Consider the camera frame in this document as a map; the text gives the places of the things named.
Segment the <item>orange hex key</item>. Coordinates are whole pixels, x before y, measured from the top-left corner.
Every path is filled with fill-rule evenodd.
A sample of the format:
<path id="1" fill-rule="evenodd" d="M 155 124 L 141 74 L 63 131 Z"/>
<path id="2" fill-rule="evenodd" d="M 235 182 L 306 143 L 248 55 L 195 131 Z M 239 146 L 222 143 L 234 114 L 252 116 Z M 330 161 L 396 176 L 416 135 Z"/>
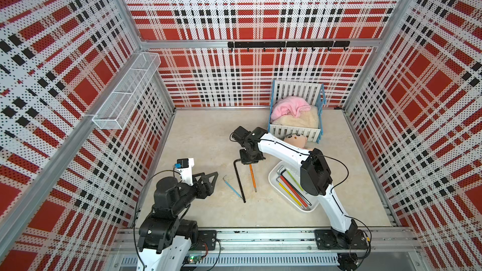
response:
<path id="1" fill-rule="evenodd" d="M 254 191 L 255 191 L 255 193 L 257 193 L 256 177 L 254 175 L 254 170 L 253 170 L 252 164 L 249 164 L 249 169 L 250 169 L 250 173 L 251 173 L 252 185 L 253 185 Z"/>

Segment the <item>long black hex key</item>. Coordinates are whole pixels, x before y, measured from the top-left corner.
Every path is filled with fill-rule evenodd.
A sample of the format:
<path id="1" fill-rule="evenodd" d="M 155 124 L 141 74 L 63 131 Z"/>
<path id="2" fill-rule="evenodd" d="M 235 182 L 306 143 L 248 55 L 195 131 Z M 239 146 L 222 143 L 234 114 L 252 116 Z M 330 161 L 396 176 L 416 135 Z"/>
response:
<path id="1" fill-rule="evenodd" d="M 240 194 L 241 194 L 241 197 L 242 197 L 242 201 L 244 203 L 246 203 L 246 196 L 244 194 L 244 189 L 243 189 L 243 186 L 242 186 L 242 183 L 241 183 L 241 179 L 240 179 L 240 174 L 239 174 L 239 171 L 238 171 L 238 168 L 237 168 L 237 163 L 238 162 L 241 162 L 241 158 L 240 159 L 236 159 L 234 162 L 233 162 L 233 168 L 234 168 L 234 171 L 235 171 L 235 175 L 236 175 L 236 178 L 237 178 L 237 183 L 238 183 L 238 186 L 239 186 L 239 189 L 240 189 Z"/>

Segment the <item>light blue hex key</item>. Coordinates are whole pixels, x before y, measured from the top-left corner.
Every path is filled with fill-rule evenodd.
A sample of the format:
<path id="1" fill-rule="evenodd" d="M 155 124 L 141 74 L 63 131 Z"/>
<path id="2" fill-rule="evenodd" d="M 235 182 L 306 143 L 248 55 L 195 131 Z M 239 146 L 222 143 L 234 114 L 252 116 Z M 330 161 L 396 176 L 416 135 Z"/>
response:
<path id="1" fill-rule="evenodd" d="M 230 190 L 232 190 L 237 197 L 239 197 L 241 200 L 243 200 L 242 195 L 227 181 L 227 176 L 225 175 L 222 179 L 223 182 L 228 186 Z"/>

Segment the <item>red hex key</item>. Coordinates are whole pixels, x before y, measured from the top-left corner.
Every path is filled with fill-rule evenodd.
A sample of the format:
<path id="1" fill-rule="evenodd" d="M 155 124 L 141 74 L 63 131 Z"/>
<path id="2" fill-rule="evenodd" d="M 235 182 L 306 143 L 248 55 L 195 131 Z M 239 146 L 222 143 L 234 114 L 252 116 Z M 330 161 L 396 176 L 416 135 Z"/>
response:
<path id="1" fill-rule="evenodd" d="M 286 188 L 301 202 L 302 206 L 304 206 L 304 208 L 307 208 L 308 203 L 300 195 L 297 189 L 284 176 L 280 176 L 280 180 L 283 182 Z"/>

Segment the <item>yellow hex key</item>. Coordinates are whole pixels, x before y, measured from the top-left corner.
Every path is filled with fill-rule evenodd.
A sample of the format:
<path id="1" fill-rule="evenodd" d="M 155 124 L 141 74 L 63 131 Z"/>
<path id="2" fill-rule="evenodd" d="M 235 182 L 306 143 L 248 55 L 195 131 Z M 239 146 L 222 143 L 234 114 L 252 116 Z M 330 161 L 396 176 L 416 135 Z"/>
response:
<path id="1" fill-rule="evenodd" d="M 278 182 L 278 185 L 285 191 L 292 201 L 303 210 L 304 206 L 302 206 L 301 202 L 281 182 Z"/>

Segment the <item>dark thin hex key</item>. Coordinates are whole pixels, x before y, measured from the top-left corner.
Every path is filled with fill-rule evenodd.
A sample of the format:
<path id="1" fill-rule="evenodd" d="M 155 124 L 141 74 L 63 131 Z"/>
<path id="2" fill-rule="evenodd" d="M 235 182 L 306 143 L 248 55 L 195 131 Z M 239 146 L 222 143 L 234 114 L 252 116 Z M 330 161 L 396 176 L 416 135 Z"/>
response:
<path id="1" fill-rule="evenodd" d="M 290 191 L 290 193 L 293 195 L 293 197 L 296 199 L 297 202 L 300 203 L 300 205 L 303 208 L 308 208 L 311 206 L 311 203 L 295 188 L 295 186 L 285 177 L 285 174 L 288 174 L 287 170 L 283 170 L 279 173 L 279 177 L 282 180 L 282 182 L 286 185 L 287 189 Z"/>

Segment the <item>green hex key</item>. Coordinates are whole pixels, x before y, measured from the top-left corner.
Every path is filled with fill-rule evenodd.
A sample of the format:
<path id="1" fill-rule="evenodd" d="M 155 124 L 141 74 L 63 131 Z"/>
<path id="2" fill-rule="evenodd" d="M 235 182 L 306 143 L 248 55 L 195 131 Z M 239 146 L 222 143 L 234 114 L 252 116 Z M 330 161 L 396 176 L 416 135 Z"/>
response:
<path id="1" fill-rule="evenodd" d="M 287 169 L 286 169 L 286 173 L 289 175 L 289 177 L 292 179 L 292 181 L 295 182 L 296 186 L 297 186 L 303 193 L 306 193 L 306 192 L 304 191 L 304 189 L 301 188 L 301 185 L 298 183 L 298 181 L 296 180 L 296 178 L 294 177 L 294 175 L 293 175 L 290 171 L 288 171 Z"/>

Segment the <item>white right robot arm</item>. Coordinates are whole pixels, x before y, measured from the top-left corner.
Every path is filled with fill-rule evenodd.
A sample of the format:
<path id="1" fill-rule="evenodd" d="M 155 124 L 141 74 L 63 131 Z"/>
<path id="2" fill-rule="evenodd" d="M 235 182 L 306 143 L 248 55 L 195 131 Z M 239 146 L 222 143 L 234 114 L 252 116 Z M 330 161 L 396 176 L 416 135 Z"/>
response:
<path id="1" fill-rule="evenodd" d="M 250 132 L 240 126 L 231 134 L 230 140 L 242 146 L 240 161 L 243 164 L 258 163 L 265 159 L 265 154 L 270 154 L 297 169 L 301 188 L 315 197 L 324 209 L 338 245 L 341 248 L 361 245 L 356 238 L 361 237 L 362 231 L 355 218 L 348 216 L 339 202 L 331 170 L 319 149 L 309 151 L 293 146 L 260 127 Z"/>

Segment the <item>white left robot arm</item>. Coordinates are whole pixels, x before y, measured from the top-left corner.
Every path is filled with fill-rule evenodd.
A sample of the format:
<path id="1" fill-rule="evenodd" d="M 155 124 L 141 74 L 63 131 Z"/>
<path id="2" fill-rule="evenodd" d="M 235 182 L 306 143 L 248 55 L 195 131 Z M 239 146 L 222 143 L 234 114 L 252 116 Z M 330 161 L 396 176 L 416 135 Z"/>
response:
<path id="1" fill-rule="evenodd" d="M 181 270 L 202 261 L 216 247 L 216 234 L 200 237 L 198 224 L 185 215 L 195 199 L 212 195 L 218 173 L 198 173 L 193 184 L 175 176 L 156 183 L 151 211 L 133 233 L 138 270 Z"/>

